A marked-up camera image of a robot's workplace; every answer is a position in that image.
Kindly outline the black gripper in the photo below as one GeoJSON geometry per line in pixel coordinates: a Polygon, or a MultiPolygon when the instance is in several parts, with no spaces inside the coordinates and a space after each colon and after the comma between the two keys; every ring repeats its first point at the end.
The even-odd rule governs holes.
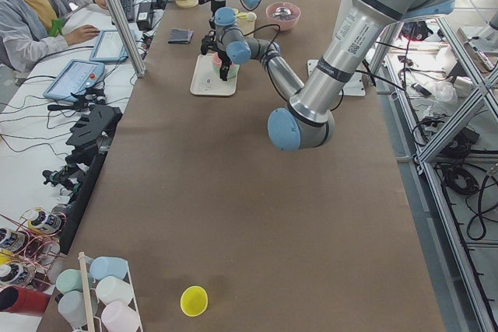
{"type": "Polygon", "coordinates": [[[214,51],[218,54],[221,60],[221,67],[219,68],[219,77],[226,81],[230,71],[230,58],[225,51],[222,51],[217,44],[215,30],[210,30],[201,41],[200,51],[202,55],[207,55],[209,51],[214,51]]]}
{"type": "Polygon", "coordinates": [[[205,3],[210,4],[210,9],[212,13],[212,17],[215,16],[216,11],[226,6],[226,0],[198,0],[199,5],[203,5],[205,3]]]}

